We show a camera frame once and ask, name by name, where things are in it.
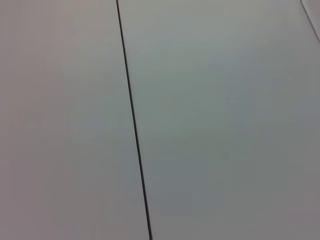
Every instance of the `white surface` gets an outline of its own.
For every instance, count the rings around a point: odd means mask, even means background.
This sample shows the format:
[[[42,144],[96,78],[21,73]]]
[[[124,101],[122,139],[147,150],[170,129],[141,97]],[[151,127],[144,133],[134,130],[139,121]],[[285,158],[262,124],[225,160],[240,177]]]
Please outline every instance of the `white surface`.
[[[114,0],[0,2],[0,239],[149,239]]]
[[[120,0],[154,240],[320,239],[300,0]]]
[[[320,1],[319,0],[302,0],[304,9],[310,19],[315,34],[320,39]]]

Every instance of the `gray surface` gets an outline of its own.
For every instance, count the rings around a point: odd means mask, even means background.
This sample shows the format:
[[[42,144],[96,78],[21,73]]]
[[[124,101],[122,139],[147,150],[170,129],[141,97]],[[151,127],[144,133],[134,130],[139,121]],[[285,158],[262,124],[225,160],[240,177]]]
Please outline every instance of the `gray surface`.
[[[0,2],[0,239],[149,239],[114,0]]]
[[[300,0],[120,0],[154,240],[320,238]]]

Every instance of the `white wall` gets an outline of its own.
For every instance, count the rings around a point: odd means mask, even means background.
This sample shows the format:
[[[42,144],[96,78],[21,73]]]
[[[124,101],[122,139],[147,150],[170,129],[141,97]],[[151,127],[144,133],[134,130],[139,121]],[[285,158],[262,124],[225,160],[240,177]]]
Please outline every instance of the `white wall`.
[[[315,240],[320,45],[299,0],[120,0],[154,240]]]
[[[0,239],[149,239],[114,0],[0,2]]]

